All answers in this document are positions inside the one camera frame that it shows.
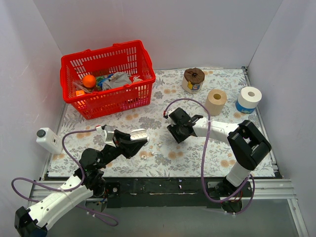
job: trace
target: white wall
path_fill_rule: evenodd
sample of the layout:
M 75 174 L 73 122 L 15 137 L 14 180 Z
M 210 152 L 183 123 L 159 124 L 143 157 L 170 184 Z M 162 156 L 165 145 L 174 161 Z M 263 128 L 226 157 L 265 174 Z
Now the white wall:
M 61 53 L 32 0 L 0 0 L 0 236 L 18 236 L 16 209 L 27 202 L 11 180 L 39 179 L 47 152 L 36 142 L 41 126 L 55 129 L 62 95 Z M 29 195 L 31 186 L 17 183 Z
M 249 62 L 282 0 L 34 0 L 65 54 L 140 39 L 154 68 Z
M 281 173 L 316 236 L 316 1 L 284 0 L 249 66 Z

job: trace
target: red basket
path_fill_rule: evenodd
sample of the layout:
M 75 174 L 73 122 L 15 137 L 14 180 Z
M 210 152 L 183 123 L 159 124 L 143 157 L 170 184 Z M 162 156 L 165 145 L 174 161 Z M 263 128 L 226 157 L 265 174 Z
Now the red basket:
M 126 72 L 143 81 L 76 97 L 76 86 L 88 74 L 96 76 Z M 112 47 L 90 49 L 63 56 L 60 83 L 66 103 L 72 104 L 85 119 L 148 105 L 156 76 L 152 61 L 140 40 L 115 43 Z

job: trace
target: orange fruit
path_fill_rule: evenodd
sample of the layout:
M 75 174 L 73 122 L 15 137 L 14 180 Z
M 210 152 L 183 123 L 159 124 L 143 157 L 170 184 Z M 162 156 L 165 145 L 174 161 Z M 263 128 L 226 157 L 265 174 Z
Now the orange fruit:
M 85 87 L 87 88 L 92 88 L 95 86 L 96 84 L 96 79 L 93 75 L 86 75 L 84 76 L 84 78 L 82 79 L 82 83 Z

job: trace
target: black cap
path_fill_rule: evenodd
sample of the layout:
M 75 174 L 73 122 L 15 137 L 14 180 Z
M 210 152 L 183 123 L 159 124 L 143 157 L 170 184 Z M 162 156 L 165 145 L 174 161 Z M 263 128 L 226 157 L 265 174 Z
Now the black cap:
M 46 135 L 46 132 L 45 132 L 43 129 L 40 129 L 40 130 L 36 133 L 36 135 L 37 135 L 38 137 L 43 137 L 43 136 Z

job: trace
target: floral tablecloth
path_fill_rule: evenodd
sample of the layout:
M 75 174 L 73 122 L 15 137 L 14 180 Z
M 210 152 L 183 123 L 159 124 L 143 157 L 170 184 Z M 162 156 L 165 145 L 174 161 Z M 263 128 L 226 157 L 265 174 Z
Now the floral tablecloth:
M 247 86 L 242 70 L 222 70 L 202 68 L 205 81 L 198 94 L 189 94 L 181 87 L 185 69 L 155 71 L 157 79 L 153 87 L 150 105 L 116 113 L 101 118 L 85 120 L 71 105 L 67 107 L 60 136 L 70 131 L 94 128 L 96 125 L 108 124 L 129 133 L 133 129 L 145 128 L 150 142 L 132 159 L 118 157 L 107 165 L 104 176 L 111 177 L 199 177 L 202 149 L 205 138 L 190 137 L 177 144 L 167 130 L 168 123 L 162 117 L 163 110 L 178 98 L 194 98 L 205 102 L 211 89 L 221 89 L 227 94 L 227 102 L 220 115 L 212 120 L 240 123 L 245 119 L 253 121 L 261 129 L 256 112 L 245 115 L 235 108 L 235 101 L 240 90 Z M 181 107 L 191 115 L 206 115 L 203 108 L 194 102 L 180 101 L 171 108 Z M 86 148 L 101 150 L 104 146 L 101 135 L 97 132 L 69 136 L 66 147 L 76 159 Z M 236 159 L 229 145 L 210 139 L 205 159 L 206 176 L 225 176 L 233 167 Z M 49 177 L 69 177 L 77 165 L 65 154 L 52 158 Z M 270 156 L 267 156 L 252 172 L 254 176 L 274 176 Z

